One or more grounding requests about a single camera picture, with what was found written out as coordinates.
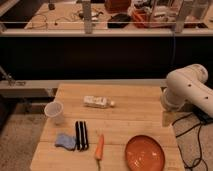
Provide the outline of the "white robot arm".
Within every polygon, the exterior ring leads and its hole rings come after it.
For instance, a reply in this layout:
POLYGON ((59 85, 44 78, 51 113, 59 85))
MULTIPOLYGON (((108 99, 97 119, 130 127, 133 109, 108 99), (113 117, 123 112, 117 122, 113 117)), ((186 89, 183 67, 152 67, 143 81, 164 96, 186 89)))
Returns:
POLYGON ((201 64, 169 72, 160 98, 163 108, 178 111, 185 101, 189 101, 213 118, 213 89, 205 85, 207 80, 208 71, 201 64))

